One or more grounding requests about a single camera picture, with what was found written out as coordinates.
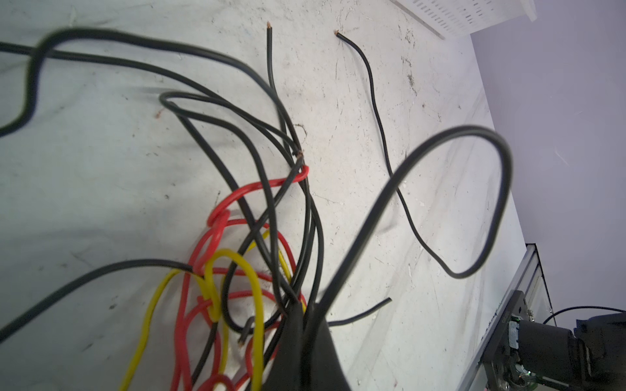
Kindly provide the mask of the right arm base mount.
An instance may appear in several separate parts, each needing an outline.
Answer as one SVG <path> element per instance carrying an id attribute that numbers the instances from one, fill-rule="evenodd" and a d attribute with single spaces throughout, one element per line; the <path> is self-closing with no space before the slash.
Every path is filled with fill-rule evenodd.
<path id="1" fill-rule="evenodd" d="M 579 320 L 573 330 L 533 320 L 510 323 L 514 390 L 625 389 L 625 313 Z"/>

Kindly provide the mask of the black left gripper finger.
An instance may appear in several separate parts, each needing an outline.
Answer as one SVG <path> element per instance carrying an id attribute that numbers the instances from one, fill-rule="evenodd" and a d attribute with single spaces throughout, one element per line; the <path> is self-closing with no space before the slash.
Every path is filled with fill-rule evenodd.
<path id="1" fill-rule="evenodd" d="M 322 323 L 311 348 L 303 346 L 304 313 L 288 308 L 286 325 L 263 390 L 349 390 L 329 326 Z"/>

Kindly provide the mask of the white plastic basket right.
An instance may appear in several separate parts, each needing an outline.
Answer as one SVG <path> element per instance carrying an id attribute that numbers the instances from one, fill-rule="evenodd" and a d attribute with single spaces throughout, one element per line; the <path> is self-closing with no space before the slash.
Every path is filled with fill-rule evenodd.
<path id="1" fill-rule="evenodd" d="M 537 19 L 532 0 L 395 0 L 393 3 L 441 39 L 465 37 L 526 16 Z"/>

